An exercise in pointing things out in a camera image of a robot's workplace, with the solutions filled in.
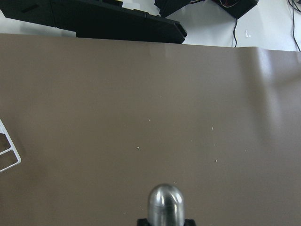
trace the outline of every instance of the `brown paper backdrop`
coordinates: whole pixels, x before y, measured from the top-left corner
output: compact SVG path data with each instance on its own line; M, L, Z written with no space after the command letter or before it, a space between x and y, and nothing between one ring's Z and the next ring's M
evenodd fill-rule
M198 226L300 225L299 53L3 34L0 118L1 225L135 226L162 182Z

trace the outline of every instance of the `black device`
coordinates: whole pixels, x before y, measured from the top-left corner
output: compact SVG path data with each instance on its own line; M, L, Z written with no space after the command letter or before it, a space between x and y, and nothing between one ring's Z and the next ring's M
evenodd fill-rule
M162 17L169 16L182 7L204 0L155 0L155 5L160 9ZM212 0L227 11L235 19L239 19L250 9L257 5L258 0Z
M7 18L76 32L77 37L182 43L177 21L122 7L117 0L0 0Z

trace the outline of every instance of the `metal cylinder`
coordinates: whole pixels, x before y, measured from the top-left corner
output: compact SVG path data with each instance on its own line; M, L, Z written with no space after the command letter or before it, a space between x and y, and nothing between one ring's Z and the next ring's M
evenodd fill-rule
M184 226L184 200L180 190L168 184L156 186L149 195L147 220L151 226Z

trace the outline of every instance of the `white debris speck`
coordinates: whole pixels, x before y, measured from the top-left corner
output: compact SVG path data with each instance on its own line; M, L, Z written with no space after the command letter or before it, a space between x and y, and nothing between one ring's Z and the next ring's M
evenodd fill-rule
M251 35L248 34L248 30L246 30L246 37L247 37L247 38L250 38L250 37L251 37Z

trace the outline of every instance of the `shiny metal cap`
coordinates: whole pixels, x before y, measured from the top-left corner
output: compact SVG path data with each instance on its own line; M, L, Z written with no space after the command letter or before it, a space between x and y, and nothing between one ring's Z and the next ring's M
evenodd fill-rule
M168 184L155 187L149 195L147 220L151 226L184 226L184 200L180 190Z

